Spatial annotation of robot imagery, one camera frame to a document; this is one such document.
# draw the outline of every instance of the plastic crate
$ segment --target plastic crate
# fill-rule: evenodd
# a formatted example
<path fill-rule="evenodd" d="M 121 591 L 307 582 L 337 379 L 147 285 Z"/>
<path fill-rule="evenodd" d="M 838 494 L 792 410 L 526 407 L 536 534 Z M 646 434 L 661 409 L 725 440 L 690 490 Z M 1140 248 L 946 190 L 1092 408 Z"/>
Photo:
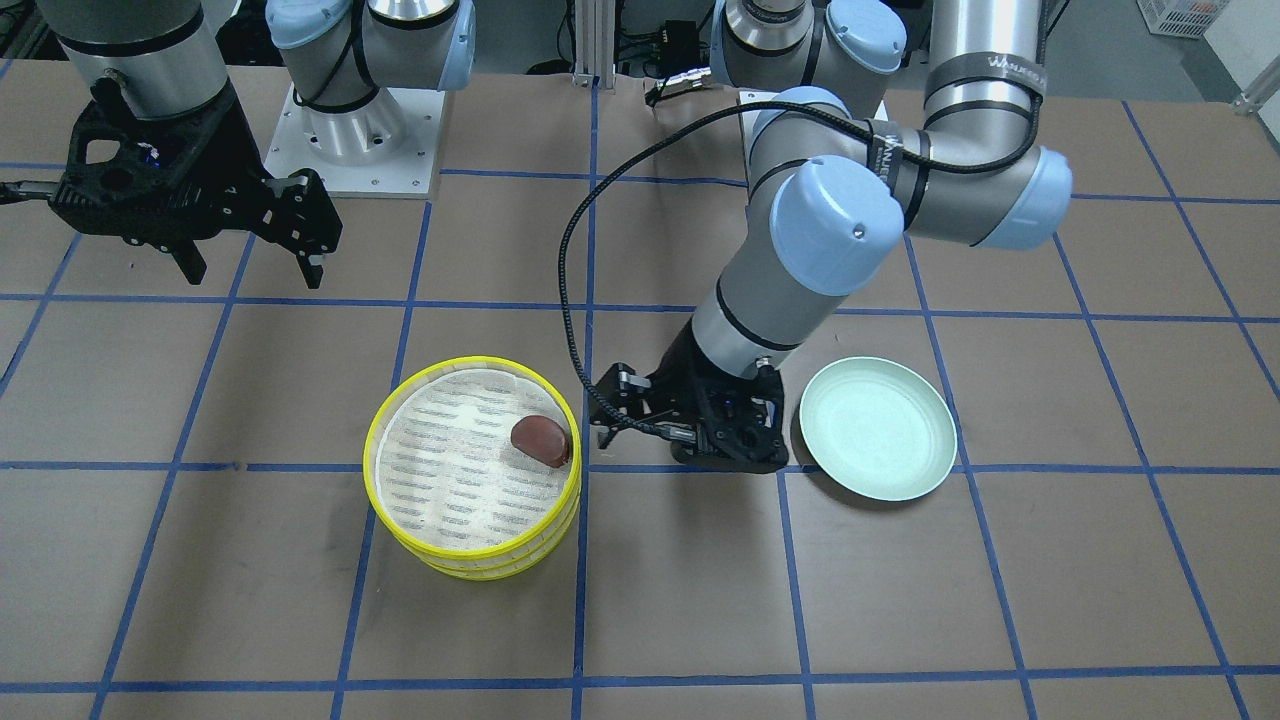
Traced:
<path fill-rule="evenodd" d="M 1231 0 L 1138 0 L 1147 29 L 1153 35 L 1203 37 L 1208 26 Z"/>

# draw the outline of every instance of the black strap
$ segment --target black strap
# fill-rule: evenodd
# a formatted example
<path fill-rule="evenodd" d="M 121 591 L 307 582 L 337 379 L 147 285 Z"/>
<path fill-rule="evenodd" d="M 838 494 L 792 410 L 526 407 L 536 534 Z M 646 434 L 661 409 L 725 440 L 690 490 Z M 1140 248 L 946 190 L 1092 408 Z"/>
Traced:
<path fill-rule="evenodd" d="M 191 19 L 169 32 L 147 40 L 138 40 L 136 42 L 84 42 L 83 40 L 73 40 L 59 35 L 58 41 L 82 55 L 93 55 L 95 58 L 133 58 L 168 50 L 196 35 L 202 24 L 205 24 L 205 9 L 204 6 L 197 6 Z"/>
<path fill-rule="evenodd" d="M 769 24 L 782 24 L 786 22 L 791 22 L 799 18 L 800 13 L 804 13 L 804 3 L 800 3 L 799 5 L 785 13 L 774 13 L 773 10 L 765 10 L 764 8 L 756 5 L 755 0 L 744 0 L 742 8 L 746 10 L 746 14 L 760 20 L 762 23 L 769 23 Z"/>
<path fill-rule="evenodd" d="M 902 135 L 897 132 L 897 123 L 869 120 L 867 124 L 873 138 L 867 146 L 867 169 L 893 192 L 899 168 L 902 167 Z"/>
<path fill-rule="evenodd" d="M 956 102 L 955 105 L 947 105 L 946 108 L 942 108 L 937 113 L 933 113 L 932 115 L 929 115 L 927 120 L 924 120 L 924 129 L 928 129 L 929 126 L 932 126 L 933 123 L 941 120 L 947 115 L 959 113 L 960 110 L 1005 110 L 1006 113 L 1021 115 L 1028 120 L 1032 119 L 1030 110 L 1023 108 L 1021 105 L 1015 105 L 1012 102 L 1002 102 L 1000 100 L 969 100 L 968 102 Z"/>
<path fill-rule="evenodd" d="M 728 304 L 724 302 L 724 293 L 721 291 L 719 281 L 716 281 L 716 301 L 719 304 L 721 313 L 724 314 L 724 319 L 728 320 L 728 324 L 733 325 L 735 331 L 740 332 L 742 337 L 754 342 L 755 345 L 759 345 L 760 347 L 768 350 L 773 350 L 776 352 L 786 352 L 788 350 L 795 350 L 800 347 L 800 343 L 783 345 L 780 342 L 764 340 L 763 337 L 751 332 L 746 325 L 742 324 L 742 320 L 739 320 L 737 316 L 733 315 L 733 311 L 728 309 Z"/>
<path fill-rule="evenodd" d="M 360 79 L 365 81 L 365 85 L 370 87 L 378 87 L 374 82 L 372 76 L 369 74 L 369 61 L 365 59 L 365 4 L 356 3 L 351 8 L 351 37 L 352 46 L 356 50 L 356 72 L 360 73 Z"/>
<path fill-rule="evenodd" d="M 918 132 L 915 137 L 920 138 L 919 154 L 925 158 L 929 156 L 929 133 Z M 929 168 L 928 165 L 915 165 L 915 187 L 911 188 L 911 201 L 906 205 L 906 213 L 902 219 L 905 222 L 904 227 L 911 227 L 915 222 L 915 217 L 920 213 L 920 201 L 924 200 L 924 188 L 929 184 Z"/>
<path fill-rule="evenodd" d="M 1044 67 L 1009 53 L 969 53 L 956 55 L 929 72 L 924 96 L 928 97 L 948 85 L 965 85 L 983 79 L 1002 79 L 1041 97 L 1048 90 Z"/>
<path fill-rule="evenodd" d="M 790 170 L 791 168 L 799 168 L 800 165 L 804 165 L 808 161 L 809 161 L 808 158 L 800 158 L 800 159 L 796 159 L 796 160 L 787 160 L 786 163 L 782 163 L 781 165 L 774 165 L 774 167 L 769 168 L 763 176 L 760 176 L 760 178 L 758 181 L 755 181 L 755 184 L 753 184 L 751 188 L 746 191 L 746 201 L 748 202 L 751 201 L 751 197 L 755 196 L 755 191 L 760 190 L 760 186 L 764 184 L 764 181 L 772 178 L 773 176 L 781 173 L 782 170 Z"/>
<path fill-rule="evenodd" d="M 813 13 L 813 40 L 809 41 L 809 56 L 804 61 L 804 74 L 800 76 L 800 85 L 812 85 L 813 73 L 818 69 L 818 54 L 822 51 L 822 36 L 826 35 L 827 6 L 814 5 Z"/>

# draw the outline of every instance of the metal post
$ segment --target metal post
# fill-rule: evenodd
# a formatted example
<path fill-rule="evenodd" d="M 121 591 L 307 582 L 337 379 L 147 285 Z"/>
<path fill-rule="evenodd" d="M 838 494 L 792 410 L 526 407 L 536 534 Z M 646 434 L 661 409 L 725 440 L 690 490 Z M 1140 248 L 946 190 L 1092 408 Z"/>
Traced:
<path fill-rule="evenodd" d="M 1244 91 L 1231 101 L 1231 106 L 1235 108 L 1236 115 L 1252 115 L 1266 105 L 1267 100 L 1270 100 L 1277 90 L 1280 90 L 1280 55 L 1276 55 L 1275 60 L 1271 60 L 1271 64 L 1267 65 L 1265 70 L 1258 73 L 1258 77 L 1253 78 L 1249 87 L 1245 87 Z"/>
<path fill-rule="evenodd" d="M 576 0 L 573 22 L 573 82 L 588 87 L 600 78 L 600 88 L 613 90 L 613 0 Z"/>

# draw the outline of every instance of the yellow basket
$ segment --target yellow basket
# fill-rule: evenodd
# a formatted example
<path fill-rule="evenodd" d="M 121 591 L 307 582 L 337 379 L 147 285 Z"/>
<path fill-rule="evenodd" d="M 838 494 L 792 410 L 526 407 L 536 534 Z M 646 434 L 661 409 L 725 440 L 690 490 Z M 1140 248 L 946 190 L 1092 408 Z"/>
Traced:
<path fill-rule="evenodd" d="M 457 550 L 439 547 L 413 537 L 412 533 L 402 528 L 388 509 L 383 505 L 379 495 L 376 473 L 379 466 L 379 454 L 381 452 L 384 437 L 388 428 L 396 419 L 398 410 L 420 389 L 460 370 L 500 370 L 516 378 L 531 380 L 554 401 L 563 414 L 563 420 L 568 427 L 572 439 L 572 460 L 570 462 L 568 477 L 564 479 L 559 496 L 550 509 L 530 528 L 518 536 L 497 544 L 480 548 Z M 490 356 L 467 356 L 436 363 L 430 368 L 415 374 L 404 380 L 396 392 L 383 402 L 369 427 L 369 436 L 365 438 L 364 473 L 365 491 L 369 502 L 379 519 L 390 530 L 392 536 L 410 552 L 431 568 L 454 578 L 467 580 L 494 580 L 515 575 L 545 557 L 559 544 L 568 532 L 577 514 L 579 495 L 581 491 L 581 437 L 573 411 L 559 392 L 552 387 L 541 375 L 529 368 Z"/>

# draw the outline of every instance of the white mesh liner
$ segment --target white mesh liner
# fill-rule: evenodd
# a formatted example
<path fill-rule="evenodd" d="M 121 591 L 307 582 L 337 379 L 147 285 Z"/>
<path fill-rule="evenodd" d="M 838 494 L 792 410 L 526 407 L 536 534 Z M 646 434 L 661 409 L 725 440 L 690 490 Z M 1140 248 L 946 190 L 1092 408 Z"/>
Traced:
<path fill-rule="evenodd" d="M 570 466 L 548 468 L 511 445 L 511 428 L 564 413 L 538 383 L 497 369 L 456 370 L 396 410 L 374 470 L 378 500 L 415 538 L 483 550 L 516 538 L 554 507 Z"/>

